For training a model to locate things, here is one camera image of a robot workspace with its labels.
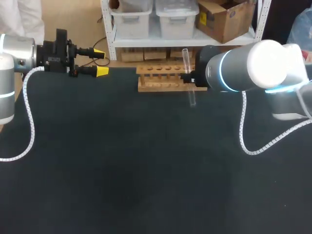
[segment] black cable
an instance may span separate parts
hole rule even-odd
[[[98,20],[97,20],[97,23],[100,23],[101,22],[101,20],[103,19],[103,15],[101,16],[101,18],[99,18]],[[94,47],[96,47],[96,45],[98,44],[98,43],[100,43],[101,41],[103,41],[104,39],[106,39],[106,37],[103,37],[103,38],[101,38],[100,40],[98,40],[94,45],[93,45],[93,49],[94,49]],[[108,63],[107,64],[98,64],[96,61],[98,61],[99,60],[99,58],[97,58],[97,59],[92,59],[92,61],[91,62],[89,62],[89,63],[86,63],[85,65],[82,65],[82,67],[84,67],[84,66],[87,66],[87,65],[89,65],[89,64],[91,64],[91,63],[95,63],[97,66],[99,66],[99,67],[105,67],[105,66],[107,66],[108,64],[110,64],[110,59],[109,58],[104,58],[104,59],[107,59],[108,60]]]

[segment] cardboard box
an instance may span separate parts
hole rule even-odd
[[[163,47],[144,48],[144,60],[166,59],[167,50]]]
[[[170,51],[170,58],[182,58],[182,50],[184,49],[185,47],[173,47],[171,48],[171,51]],[[193,48],[192,47],[189,47],[188,48],[189,50],[189,57],[192,58],[193,56]]]
[[[256,0],[199,0],[197,28],[226,43],[248,32]]]
[[[123,62],[144,61],[143,48],[122,48],[121,61]]]

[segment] blue plastic bag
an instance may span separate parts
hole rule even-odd
[[[298,44],[305,64],[312,64],[312,6],[297,16],[287,43]]]

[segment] wooden test tube rack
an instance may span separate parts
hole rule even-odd
[[[185,84],[181,74],[185,73],[183,65],[144,65],[136,68],[139,75],[138,92],[172,92],[172,91],[206,91],[207,88]]]

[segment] white cable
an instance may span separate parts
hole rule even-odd
[[[37,71],[44,71],[44,67],[36,67],[36,68],[33,68],[30,72],[28,72],[25,79],[24,79],[24,84],[23,84],[24,101],[25,101],[26,111],[27,111],[29,123],[30,123],[30,141],[29,141],[29,144],[28,144],[26,150],[23,153],[21,153],[20,155],[18,155],[16,157],[11,157],[11,158],[0,158],[0,162],[12,162],[12,161],[18,160],[18,159],[24,157],[26,154],[28,154],[28,152],[33,147],[33,144],[35,141],[35,126],[34,126],[33,116],[31,114],[30,106],[28,103],[27,82],[28,82],[28,79],[30,78],[30,76]]]
[[[281,135],[277,136],[275,139],[273,139],[272,141],[270,141],[268,144],[266,144],[265,146],[263,146],[261,149],[257,150],[257,151],[249,151],[244,143],[244,137],[243,137],[243,128],[244,128],[244,120],[245,120],[245,114],[246,114],[246,108],[247,108],[247,96],[246,96],[246,92],[242,92],[243,95],[243,108],[242,108],[242,116],[240,118],[240,124],[239,124],[239,142],[240,145],[243,149],[243,151],[248,154],[248,155],[258,155],[260,153],[263,153],[264,151],[266,151],[268,148],[270,148],[271,146],[275,145],[277,142],[279,142],[281,139],[283,139],[284,137],[286,137],[287,135],[289,135],[290,133],[298,130],[299,128],[306,126],[310,123],[312,123],[312,120],[305,120],[295,126],[293,126],[292,128],[288,129],[287,131],[283,132]]]

